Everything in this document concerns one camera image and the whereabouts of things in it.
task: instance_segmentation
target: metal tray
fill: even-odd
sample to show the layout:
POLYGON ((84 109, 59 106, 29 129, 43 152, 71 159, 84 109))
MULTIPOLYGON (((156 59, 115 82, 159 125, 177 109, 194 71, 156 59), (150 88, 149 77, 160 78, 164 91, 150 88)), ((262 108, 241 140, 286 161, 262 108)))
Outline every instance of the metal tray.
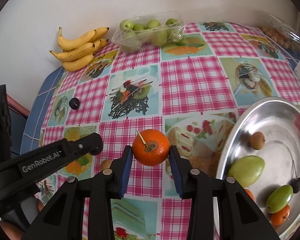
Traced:
MULTIPOLYGON (((293 103, 278 97, 263 98, 251 105, 234 125, 226 141, 216 178, 224 179, 231 164, 246 155, 257 155, 265 160, 261 177, 247 189, 253 193, 256 204, 270 219, 266 200, 278 186, 288 184, 295 178, 292 160, 297 176, 300 177, 300 110, 293 103), (256 131, 261 131, 266 139, 265 146, 259 151, 249 145, 249 136, 256 131)), ((219 233, 216 199, 213 204, 214 221, 219 233)), ((275 227, 281 239, 300 218, 300 191, 293 195, 289 205, 289 220, 275 227)))

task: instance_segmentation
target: printed tablecloth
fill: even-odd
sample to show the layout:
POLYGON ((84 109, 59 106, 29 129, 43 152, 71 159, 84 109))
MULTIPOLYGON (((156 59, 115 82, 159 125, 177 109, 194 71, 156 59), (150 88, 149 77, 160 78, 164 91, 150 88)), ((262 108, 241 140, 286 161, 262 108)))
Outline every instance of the printed tablecloth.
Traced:
MULTIPOLYGON (((300 108, 298 78, 284 52, 257 28, 188 23, 181 41, 162 48, 147 45, 132 54, 110 43, 86 68, 63 74, 39 141, 46 145, 97 132, 104 141, 103 152, 85 155, 39 183, 47 189, 39 196, 46 203, 68 176, 94 176, 103 160, 121 157, 136 131, 144 129, 162 131, 194 167, 215 176, 236 120, 249 105, 269 96, 300 108), (78 110, 69 108, 72 97, 80 100, 78 110)), ((112 201, 115 238, 186 239, 190 208, 191 201, 181 200, 175 192, 168 161, 147 167, 134 159, 126 195, 112 201)), ((219 239, 216 231, 214 239, 219 239)))

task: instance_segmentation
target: banana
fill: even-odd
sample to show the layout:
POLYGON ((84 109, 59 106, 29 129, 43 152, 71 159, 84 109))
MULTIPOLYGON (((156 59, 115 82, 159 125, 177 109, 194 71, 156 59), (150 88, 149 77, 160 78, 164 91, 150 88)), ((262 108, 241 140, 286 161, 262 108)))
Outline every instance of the banana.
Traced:
POLYGON ((56 53, 53 50, 50 50, 50 53, 53 56, 55 56, 58 60, 69 62, 69 61, 77 60, 83 56, 86 56, 89 53, 93 52, 94 50, 95 50, 95 44, 88 42, 86 44, 83 44, 79 48, 71 50, 69 52, 56 53))
POLYGON ((108 44, 108 41, 109 41, 109 40, 106 40, 106 39, 100 39, 100 40, 101 40, 101 48, 103 48, 104 46, 106 46, 108 44))
POLYGON ((93 53, 90 53, 75 61, 63 62, 62 65, 65 68, 65 70, 72 72, 72 71, 82 69, 84 66, 88 65, 93 60, 93 58, 94 58, 93 53))
POLYGON ((94 43, 93 54, 95 54, 101 48, 101 40, 97 40, 94 43))
POLYGON ((61 49, 73 50, 89 42, 96 32, 96 30, 91 30, 75 40, 68 40, 62 36, 62 28, 59 27, 59 36, 57 42, 61 49))
POLYGON ((103 35, 105 35, 109 31, 108 27, 100 27, 96 29, 96 34, 91 38, 89 42, 95 42, 99 38, 101 38, 103 35))

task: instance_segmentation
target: orange stem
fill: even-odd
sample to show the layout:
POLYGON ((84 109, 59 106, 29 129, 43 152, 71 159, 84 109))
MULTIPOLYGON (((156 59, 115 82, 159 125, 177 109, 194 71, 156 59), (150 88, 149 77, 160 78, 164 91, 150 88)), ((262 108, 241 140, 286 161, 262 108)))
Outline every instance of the orange stem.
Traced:
POLYGON ((143 139, 143 137, 141 136, 141 134, 139 133, 139 131, 137 130, 138 135, 140 136, 141 140, 143 141, 144 144, 146 144, 146 141, 143 139))

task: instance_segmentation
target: white wall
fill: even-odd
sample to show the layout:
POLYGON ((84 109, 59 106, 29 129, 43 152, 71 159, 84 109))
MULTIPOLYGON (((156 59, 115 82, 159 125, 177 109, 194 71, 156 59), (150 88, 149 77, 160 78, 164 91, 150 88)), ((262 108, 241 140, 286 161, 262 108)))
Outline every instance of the white wall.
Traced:
POLYGON ((234 21, 255 25, 256 9, 266 10, 294 26, 297 11, 290 0, 10 0, 0 13, 0 84, 27 109, 45 77, 60 63, 58 27, 75 38, 98 27, 113 27, 142 13, 179 10, 183 20, 234 21))

